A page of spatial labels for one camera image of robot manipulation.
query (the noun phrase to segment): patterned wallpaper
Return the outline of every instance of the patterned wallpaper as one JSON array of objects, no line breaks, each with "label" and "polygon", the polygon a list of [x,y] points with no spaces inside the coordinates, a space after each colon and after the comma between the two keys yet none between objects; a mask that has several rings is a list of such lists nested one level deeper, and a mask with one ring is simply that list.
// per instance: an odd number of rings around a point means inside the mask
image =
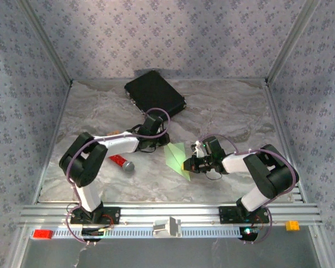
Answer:
[{"label": "patterned wallpaper", "polygon": [[30,0],[73,79],[265,77],[304,0]]},{"label": "patterned wallpaper", "polygon": [[0,267],[32,201],[67,86],[15,1],[0,1]]},{"label": "patterned wallpaper", "polygon": [[317,8],[272,92],[335,254],[335,0]]}]

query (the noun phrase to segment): marble surface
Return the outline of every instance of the marble surface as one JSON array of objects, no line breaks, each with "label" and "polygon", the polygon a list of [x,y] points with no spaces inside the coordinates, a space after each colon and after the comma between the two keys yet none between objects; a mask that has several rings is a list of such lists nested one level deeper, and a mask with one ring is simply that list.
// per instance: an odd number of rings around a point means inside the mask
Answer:
[{"label": "marble surface", "polygon": [[[125,95],[127,81],[74,82],[56,144],[42,185],[40,202],[76,200],[58,163],[77,135],[124,131],[142,123],[143,116]],[[172,143],[184,142],[186,154],[201,136],[221,133],[232,138],[240,150],[267,143],[280,145],[258,83],[237,80],[169,80],[186,98],[185,110],[173,117],[169,134]],[[233,147],[221,140],[226,153]],[[105,159],[95,180],[104,202],[234,202],[253,187],[248,174],[224,175],[210,181],[203,174],[191,174],[188,182],[165,165],[164,149],[153,154],[122,154],[135,163],[135,172],[125,173]],[[279,201],[292,201],[292,195]]]}]

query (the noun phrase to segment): red pen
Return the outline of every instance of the red pen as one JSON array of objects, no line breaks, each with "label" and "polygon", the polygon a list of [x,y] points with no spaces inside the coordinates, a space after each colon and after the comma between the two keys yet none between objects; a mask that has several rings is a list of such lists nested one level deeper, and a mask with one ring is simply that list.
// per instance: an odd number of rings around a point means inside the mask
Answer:
[{"label": "red pen", "polygon": [[126,160],[124,157],[120,155],[112,155],[109,157],[113,162],[122,167],[122,169],[126,172],[132,172],[135,168],[134,163],[132,161]]}]

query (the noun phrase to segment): green translucent object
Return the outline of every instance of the green translucent object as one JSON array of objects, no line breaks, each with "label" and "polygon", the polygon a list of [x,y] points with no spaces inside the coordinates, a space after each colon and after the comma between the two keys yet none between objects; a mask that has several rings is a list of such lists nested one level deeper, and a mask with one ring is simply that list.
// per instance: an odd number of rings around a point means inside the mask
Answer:
[{"label": "green translucent object", "polygon": [[186,160],[184,144],[182,142],[175,144],[168,143],[164,146],[164,153],[167,166],[186,178],[186,180],[190,181],[189,172],[181,169],[181,166]]}]

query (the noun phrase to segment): black case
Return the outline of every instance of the black case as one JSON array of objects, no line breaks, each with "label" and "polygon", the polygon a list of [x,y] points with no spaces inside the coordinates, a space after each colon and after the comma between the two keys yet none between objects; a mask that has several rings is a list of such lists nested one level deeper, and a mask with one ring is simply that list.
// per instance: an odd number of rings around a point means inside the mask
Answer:
[{"label": "black case", "polygon": [[[135,105],[146,112],[150,108],[161,108],[170,117],[186,107],[186,101],[157,71],[150,71],[125,85],[125,90]],[[164,121],[166,115],[160,111],[152,111]]]}]

